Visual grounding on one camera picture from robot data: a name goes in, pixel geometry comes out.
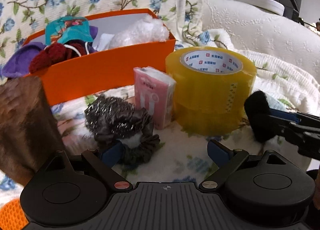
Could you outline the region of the dark satin scrunchie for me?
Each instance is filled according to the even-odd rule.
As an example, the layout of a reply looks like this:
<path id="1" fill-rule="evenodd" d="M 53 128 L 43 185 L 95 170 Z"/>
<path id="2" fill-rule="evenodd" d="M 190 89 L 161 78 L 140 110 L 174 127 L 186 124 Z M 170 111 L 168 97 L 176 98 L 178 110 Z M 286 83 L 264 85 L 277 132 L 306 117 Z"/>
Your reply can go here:
<path id="1" fill-rule="evenodd" d="M 139 165 L 148 163 L 152 155 L 158 150 L 160 139 L 159 135 L 154 134 L 154 124 L 152 117 L 146 109 L 135 109 L 132 123 L 137 129 L 137 133 L 124 139 L 113 139 L 109 142 L 97 142 L 98 150 L 101 153 L 106 152 L 116 143 L 121 143 L 120 160 L 117 164 L 131 170 Z"/>

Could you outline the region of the pink tissue packet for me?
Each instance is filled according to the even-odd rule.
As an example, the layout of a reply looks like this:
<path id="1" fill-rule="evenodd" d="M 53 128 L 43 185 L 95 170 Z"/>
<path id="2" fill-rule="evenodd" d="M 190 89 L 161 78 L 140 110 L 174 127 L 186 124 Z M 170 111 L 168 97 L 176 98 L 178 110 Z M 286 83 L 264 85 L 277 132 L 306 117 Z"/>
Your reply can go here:
<path id="1" fill-rule="evenodd" d="M 171 123 L 176 81 L 153 67 L 135 67 L 135 105 L 152 116 L 155 128 L 162 130 Z"/>

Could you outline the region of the orange honeycomb silicone mat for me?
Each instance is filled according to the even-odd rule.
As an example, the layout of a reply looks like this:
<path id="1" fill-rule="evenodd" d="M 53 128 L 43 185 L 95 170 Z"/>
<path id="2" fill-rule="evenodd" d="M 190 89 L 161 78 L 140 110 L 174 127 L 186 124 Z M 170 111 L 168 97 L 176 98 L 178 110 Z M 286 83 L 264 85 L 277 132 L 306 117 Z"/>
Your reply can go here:
<path id="1" fill-rule="evenodd" d="M 20 199 L 14 199 L 1 208 L 0 227 L 2 230 L 21 230 L 28 223 L 21 208 Z"/>

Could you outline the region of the white cloth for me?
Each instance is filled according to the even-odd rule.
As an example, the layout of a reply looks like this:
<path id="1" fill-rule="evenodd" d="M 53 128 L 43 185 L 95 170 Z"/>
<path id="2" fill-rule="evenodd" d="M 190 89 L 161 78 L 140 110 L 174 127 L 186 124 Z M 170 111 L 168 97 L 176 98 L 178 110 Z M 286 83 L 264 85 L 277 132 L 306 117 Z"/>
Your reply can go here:
<path id="1" fill-rule="evenodd" d="M 108 50 L 108 46 L 113 38 L 114 38 L 114 34 L 102 34 L 95 50 L 97 51 Z"/>

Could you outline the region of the dark red knitted scrunchie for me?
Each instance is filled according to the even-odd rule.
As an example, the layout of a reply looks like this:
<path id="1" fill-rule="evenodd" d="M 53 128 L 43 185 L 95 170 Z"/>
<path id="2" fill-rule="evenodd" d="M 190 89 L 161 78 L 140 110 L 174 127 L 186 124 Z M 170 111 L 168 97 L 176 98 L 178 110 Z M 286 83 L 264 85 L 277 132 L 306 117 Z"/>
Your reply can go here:
<path id="1" fill-rule="evenodd" d="M 29 65 L 29 73 L 36 73 L 60 62 L 90 54 L 88 43 L 73 41 L 69 44 L 53 43 L 40 51 Z"/>

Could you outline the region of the purple fleece cloth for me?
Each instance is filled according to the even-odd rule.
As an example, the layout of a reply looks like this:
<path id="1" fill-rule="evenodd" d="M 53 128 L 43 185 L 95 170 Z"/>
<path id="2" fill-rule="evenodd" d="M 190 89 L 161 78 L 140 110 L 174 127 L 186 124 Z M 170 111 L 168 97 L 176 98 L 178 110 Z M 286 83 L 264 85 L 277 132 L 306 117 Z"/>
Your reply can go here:
<path id="1" fill-rule="evenodd" d="M 90 25 L 90 32 L 93 40 L 97 37 L 98 28 Z M 85 43 L 80 40 L 71 40 L 66 44 L 73 41 Z M 9 79 L 23 77 L 29 73 L 29 65 L 31 60 L 48 45 L 41 42 L 30 42 L 17 50 L 13 56 L 8 60 L 1 70 L 1 74 Z M 92 42 L 88 42 L 89 52 L 94 53 L 96 50 L 92 47 Z"/>

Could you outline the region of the teal cartoon mask packet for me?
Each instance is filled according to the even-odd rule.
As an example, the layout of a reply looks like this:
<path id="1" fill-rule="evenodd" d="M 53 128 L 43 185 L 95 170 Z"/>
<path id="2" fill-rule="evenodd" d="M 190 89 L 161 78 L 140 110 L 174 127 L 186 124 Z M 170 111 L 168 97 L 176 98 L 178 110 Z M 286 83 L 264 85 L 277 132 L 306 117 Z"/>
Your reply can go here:
<path id="1" fill-rule="evenodd" d="M 93 42 L 89 22 L 85 17 L 66 16 L 48 23 L 45 38 L 46 45 L 66 44 L 71 40 Z"/>

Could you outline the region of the white fluffy plush toy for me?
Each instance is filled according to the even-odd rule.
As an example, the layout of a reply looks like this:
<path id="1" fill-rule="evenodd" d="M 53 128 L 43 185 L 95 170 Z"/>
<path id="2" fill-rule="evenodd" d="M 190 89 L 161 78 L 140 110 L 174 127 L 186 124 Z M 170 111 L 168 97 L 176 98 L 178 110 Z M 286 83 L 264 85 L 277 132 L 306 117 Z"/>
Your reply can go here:
<path id="1" fill-rule="evenodd" d="M 149 42 L 165 42 L 169 38 L 169 30 L 160 19 L 147 15 L 117 33 L 110 40 L 108 49 L 126 47 Z"/>

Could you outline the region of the metal scouring pad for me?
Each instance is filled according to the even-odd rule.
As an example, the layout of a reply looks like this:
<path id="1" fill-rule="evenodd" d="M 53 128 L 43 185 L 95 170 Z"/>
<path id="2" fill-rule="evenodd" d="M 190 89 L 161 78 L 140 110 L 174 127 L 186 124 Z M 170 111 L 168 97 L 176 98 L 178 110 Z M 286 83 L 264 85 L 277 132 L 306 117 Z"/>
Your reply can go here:
<path id="1" fill-rule="evenodd" d="M 137 133 L 132 123 L 135 107 L 118 97 L 100 95 L 85 109 L 85 125 L 97 142 L 130 138 Z"/>

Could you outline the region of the black fuzzy scrunchie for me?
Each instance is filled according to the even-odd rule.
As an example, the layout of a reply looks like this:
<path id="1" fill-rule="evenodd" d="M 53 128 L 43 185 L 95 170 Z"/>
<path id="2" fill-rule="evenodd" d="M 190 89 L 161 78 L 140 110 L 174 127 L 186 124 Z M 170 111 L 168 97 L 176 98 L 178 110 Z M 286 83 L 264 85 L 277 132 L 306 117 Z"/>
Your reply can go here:
<path id="1" fill-rule="evenodd" d="M 264 144 L 271 139 L 270 107 L 262 91 L 251 94 L 244 103 L 245 113 L 257 142 Z"/>

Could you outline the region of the brown wooden log stump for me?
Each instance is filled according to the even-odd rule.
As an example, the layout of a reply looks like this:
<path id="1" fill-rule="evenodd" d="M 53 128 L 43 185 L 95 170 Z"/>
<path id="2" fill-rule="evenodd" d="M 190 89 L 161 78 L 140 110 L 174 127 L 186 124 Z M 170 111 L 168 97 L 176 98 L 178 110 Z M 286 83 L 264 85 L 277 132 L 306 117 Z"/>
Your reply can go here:
<path id="1" fill-rule="evenodd" d="M 1 171 L 26 186 L 51 154 L 65 149 L 40 78 L 1 85 Z"/>

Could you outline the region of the yellow packing tape roll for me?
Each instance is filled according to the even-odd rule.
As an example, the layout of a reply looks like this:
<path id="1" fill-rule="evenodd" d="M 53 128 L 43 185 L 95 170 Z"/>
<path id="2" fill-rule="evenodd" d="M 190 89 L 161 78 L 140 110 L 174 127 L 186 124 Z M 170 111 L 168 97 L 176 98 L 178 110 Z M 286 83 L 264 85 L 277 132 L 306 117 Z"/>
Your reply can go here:
<path id="1" fill-rule="evenodd" d="M 173 117 L 185 132 L 223 136 L 236 130 L 257 69 L 247 57 L 213 47 L 177 50 L 165 59 L 176 81 Z"/>

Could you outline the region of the white embossed cushion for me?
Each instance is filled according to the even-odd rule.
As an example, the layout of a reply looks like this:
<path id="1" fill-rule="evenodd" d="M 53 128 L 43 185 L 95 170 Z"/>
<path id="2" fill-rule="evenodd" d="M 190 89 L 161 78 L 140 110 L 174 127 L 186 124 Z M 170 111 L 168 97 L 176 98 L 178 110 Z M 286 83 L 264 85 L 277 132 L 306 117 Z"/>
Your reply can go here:
<path id="1" fill-rule="evenodd" d="M 236 49 L 268 54 L 319 80 L 319 35 L 255 6 L 233 0 L 204 0 L 203 28 L 222 28 Z"/>

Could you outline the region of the orange cardboard box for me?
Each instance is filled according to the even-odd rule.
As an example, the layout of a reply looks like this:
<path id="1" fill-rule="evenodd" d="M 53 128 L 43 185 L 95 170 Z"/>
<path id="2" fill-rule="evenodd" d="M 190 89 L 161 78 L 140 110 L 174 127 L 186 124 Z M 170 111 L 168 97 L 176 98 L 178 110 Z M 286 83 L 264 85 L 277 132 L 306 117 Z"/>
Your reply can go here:
<path id="1" fill-rule="evenodd" d="M 116 34 L 150 15 L 150 9 L 110 11 L 86 16 L 101 34 Z M 176 39 L 169 31 L 166 42 L 150 42 L 114 48 L 76 57 L 25 77 L 41 79 L 50 106 L 112 88 L 134 84 L 134 67 L 151 66 L 165 72 L 165 58 L 174 51 Z"/>

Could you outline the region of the white power strip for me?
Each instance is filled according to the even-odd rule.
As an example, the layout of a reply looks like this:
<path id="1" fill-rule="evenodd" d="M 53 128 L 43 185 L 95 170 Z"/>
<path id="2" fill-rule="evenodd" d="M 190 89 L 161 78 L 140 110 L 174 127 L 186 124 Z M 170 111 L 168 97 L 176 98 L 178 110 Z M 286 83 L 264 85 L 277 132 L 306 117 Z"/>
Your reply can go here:
<path id="1" fill-rule="evenodd" d="M 284 5 L 275 0 L 235 0 L 235 1 L 253 5 L 253 6 L 256 6 L 257 8 L 261 8 L 265 11 L 268 11 L 280 16 L 283 16 L 285 11 Z"/>

